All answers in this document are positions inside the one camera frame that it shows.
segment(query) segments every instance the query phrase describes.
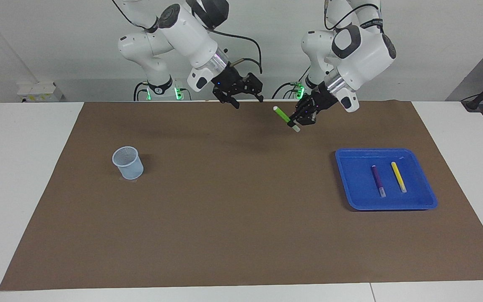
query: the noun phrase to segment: green led light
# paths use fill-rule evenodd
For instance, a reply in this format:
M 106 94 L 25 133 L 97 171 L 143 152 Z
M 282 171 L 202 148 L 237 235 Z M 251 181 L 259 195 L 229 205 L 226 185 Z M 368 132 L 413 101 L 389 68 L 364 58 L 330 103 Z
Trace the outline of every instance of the green led light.
M 301 84 L 298 84 L 298 90 L 296 92 L 296 98 L 297 99 L 302 99 L 303 98 L 303 94 L 305 94 L 305 86 L 301 85 Z
M 184 99 L 184 94 L 180 91 L 178 88 L 174 88 L 174 95 L 176 95 L 176 100 L 180 101 L 181 99 Z

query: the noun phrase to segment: wall socket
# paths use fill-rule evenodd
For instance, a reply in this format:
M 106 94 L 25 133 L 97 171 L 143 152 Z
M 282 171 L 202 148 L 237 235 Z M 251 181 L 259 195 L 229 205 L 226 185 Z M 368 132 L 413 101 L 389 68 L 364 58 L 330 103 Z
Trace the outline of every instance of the wall socket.
M 19 101 L 25 102 L 60 102 L 63 92 L 54 82 L 37 84 L 18 84 Z

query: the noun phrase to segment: purple marker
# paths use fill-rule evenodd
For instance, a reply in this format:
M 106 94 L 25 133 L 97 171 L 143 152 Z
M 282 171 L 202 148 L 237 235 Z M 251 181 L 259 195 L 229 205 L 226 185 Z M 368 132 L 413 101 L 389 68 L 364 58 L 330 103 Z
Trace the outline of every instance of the purple marker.
M 374 180 L 376 180 L 379 194 L 381 195 L 381 197 L 387 197 L 387 195 L 385 194 L 385 189 L 383 189 L 383 183 L 381 182 L 381 178 L 379 177 L 376 166 L 372 166 L 372 174 L 374 174 Z

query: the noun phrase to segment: blue tray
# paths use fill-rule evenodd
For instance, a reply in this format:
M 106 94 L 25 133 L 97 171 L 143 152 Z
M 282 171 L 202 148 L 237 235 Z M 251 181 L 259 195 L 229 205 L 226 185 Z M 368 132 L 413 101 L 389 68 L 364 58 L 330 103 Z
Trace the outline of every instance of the blue tray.
M 337 163 L 349 204 L 360 211 L 430 210 L 437 198 L 416 156 L 407 149 L 340 149 Z M 407 193 L 402 193 L 391 162 L 396 162 Z M 387 197 L 379 195 L 371 167 L 377 166 Z

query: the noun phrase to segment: marker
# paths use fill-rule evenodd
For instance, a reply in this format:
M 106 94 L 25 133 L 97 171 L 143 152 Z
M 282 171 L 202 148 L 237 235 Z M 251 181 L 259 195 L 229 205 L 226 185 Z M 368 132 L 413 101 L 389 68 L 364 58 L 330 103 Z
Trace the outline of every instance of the marker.
M 400 174 L 400 170 L 398 170 L 397 164 L 395 162 L 391 162 L 391 166 L 392 166 L 392 170 L 395 172 L 396 180 L 398 180 L 398 184 L 400 185 L 400 189 L 402 190 L 402 193 L 408 193 L 408 190 L 406 189 L 406 184 L 402 179 L 402 175 Z
M 288 117 L 288 115 L 286 115 L 286 113 L 284 113 L 284 111 L 282 111 L 279 107 L 275 106 L 273 111 L 275 111 L 277 115 L 280 116 L 280 118 L 282 118 L 287 124 L 291 122 L 291 119 Z M 299 128 L 297 125 L 291 126 L 291 128 L 294 129 L 295 132 L 301 131 L 301 128 Z
M 385 189 L 383 189 L 383 183 L 381 182 L 381 178 L 379 177 L 376 166 L 372 166 L 372 174 L 374 174 L 374 180 L 376 180 L 379 194 L 381 195 L 381 197 L 387 197 L 387 194 L 385 194 Z

